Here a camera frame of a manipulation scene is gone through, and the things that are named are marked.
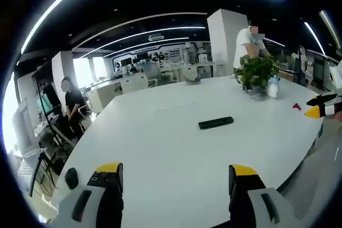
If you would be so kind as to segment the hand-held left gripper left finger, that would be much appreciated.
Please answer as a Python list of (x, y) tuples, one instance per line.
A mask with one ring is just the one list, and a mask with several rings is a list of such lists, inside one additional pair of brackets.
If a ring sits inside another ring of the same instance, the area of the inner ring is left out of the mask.
[(65, 182), (70, 193), (58, 205), (52, 227), (120, 227), (123, 205), (123, 164), (98, 167), (88, 183), (81, 185), (75, 168), (68, 169)]

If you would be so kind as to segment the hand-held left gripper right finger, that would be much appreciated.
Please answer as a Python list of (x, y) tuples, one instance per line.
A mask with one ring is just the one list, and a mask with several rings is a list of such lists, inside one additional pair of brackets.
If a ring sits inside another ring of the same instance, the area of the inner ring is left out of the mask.
[(252, 168), (229, 166), (229, 227), (294, 227), (294, 209)]

